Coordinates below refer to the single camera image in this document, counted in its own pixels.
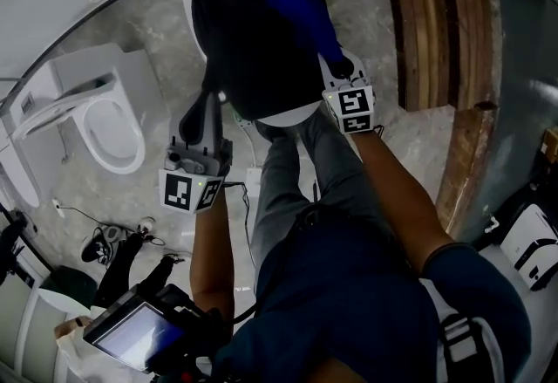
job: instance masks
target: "gray pants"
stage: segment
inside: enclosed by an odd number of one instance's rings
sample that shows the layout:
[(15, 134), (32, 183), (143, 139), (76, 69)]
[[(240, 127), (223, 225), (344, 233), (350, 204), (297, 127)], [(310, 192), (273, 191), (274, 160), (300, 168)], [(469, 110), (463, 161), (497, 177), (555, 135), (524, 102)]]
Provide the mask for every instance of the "gray pants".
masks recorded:
[[(294, 126), (316, 168), (320, 203), (374, 223), (388, 233), (389, 225), (363, 163), (349, 142), (319, 110)], [(263, 164), (261, 191), (250, 248), (256, 279), (268, 253), (289, 233), (296, 215), (311, 203), (298, 187), (300, 162), (294, 138), (276, 139)]]

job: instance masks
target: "blue shirt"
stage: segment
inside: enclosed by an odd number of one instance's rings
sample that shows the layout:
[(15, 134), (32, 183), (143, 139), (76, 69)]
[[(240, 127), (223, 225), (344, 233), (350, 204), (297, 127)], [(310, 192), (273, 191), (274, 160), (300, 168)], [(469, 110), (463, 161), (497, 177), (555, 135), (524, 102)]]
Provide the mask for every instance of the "blue shirt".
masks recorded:
[[(246, 381), (296, 382), (321, 359), (335, 357), (375, 383), (436, 381), (437, 312), (394, 242), (351, 220), (292, 236), (262, 265), (257, 297), (276, 267), (282, 270), (259, 316), (220, 349), (214, 368), (225, 366)], [(511, 381), (531, 344), (514, 287), (458, 243), (435, 252), (422, 277), (461, 314), (490, 324)]]

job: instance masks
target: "black bag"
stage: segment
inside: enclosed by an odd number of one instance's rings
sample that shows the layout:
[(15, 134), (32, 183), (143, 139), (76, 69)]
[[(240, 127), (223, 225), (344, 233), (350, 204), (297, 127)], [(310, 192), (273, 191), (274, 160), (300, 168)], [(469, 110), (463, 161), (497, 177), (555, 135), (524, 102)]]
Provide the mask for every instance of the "black bag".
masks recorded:
[[(325, 0), (319, 0), (327, 9)], [(317, 53), (266, 0), (192, 0), (194, 31), (208, 57), (202, 87), (224, 91), (246, 120), (317, 102)]]

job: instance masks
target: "toilet lid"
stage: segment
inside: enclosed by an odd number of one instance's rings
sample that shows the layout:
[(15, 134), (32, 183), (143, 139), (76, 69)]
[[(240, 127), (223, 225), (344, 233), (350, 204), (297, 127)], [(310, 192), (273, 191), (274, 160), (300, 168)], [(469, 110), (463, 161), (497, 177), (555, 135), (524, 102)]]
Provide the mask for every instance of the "toilet lid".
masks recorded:
[(22, 140), (32, 133), (38, 133), (49, 127), (56, 126), (70, 118), (76, 108), (97, 98), (105, 92), (106, 88), (102, 86), (87, 92), (78, 92), (70, 95), (66, 94), (29, 116), (16, 130), (14, 130), (11, 137), (13, 140)]

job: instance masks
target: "wooden board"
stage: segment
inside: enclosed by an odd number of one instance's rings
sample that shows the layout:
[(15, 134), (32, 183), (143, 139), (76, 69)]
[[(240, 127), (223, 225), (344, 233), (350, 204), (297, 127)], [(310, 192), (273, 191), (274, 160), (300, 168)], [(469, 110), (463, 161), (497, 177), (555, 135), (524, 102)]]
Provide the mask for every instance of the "wooden board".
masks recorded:
[(493, 62), (490, 0), (446, 0), (449, 102), (458, 110), (489, 100)]
[(449, 86), (449, 46), (446, 0), (425, 0), (430, 59), (429, 107), (446, 106)]
[(450, 80), (449, 42), (447, 38), (446, 0), (434, 0), (436, 5), (436, 23), (438, 26), (439, 46), (439, 87), (437, 106), (446, 106)]
[(446, 0), (391, 0), (391, 8), (398, 51), (399, 104), (407, 111), (447, 105), (450, 46)]
[(493, 83), (492, 83), (492, 68), (493, 68), (493, 17), (492, 5), (490, 0), (480, 0), (483, 16), (483, 34), (484, 34), (484, 47), (483, 47), (483, 67), (482, 67), (482, 84), (480, 86), (480, 94), (477, 96), (479, 101), (493, 101)]
[(418, 109), (425, 110), (429, 107), (430, 89), (430, 41), (425, 0), (412, 0), (412, 9), (417, 32)]
[(452, 139), (442, 175), (436, 210), (442, 227), (459, 237), (487, 161), (495, 111), (455, 112)]
[(439, 34), (438, 9), (435, 0), (425, 1), (426, 26), (428, 30), (429, 86), (428, 108), (438, 106), (439, 92)]
[(417, 31), (412, 0), (391, 0), (398, 58), (398, 101), (405, 110), (419, 109)]
[(474, 94), (477, 90), (477, 64), (479, 54), (479, 22), (477, 21), (475, 0), (465, 0), (465, 9), (459, 22), (466, 22), (465, 31), (468, 38), (469, 64), (465, 71), (467, 75), (466, 89), (463, 91), (463, 102), (459, 109), (473, 108)]

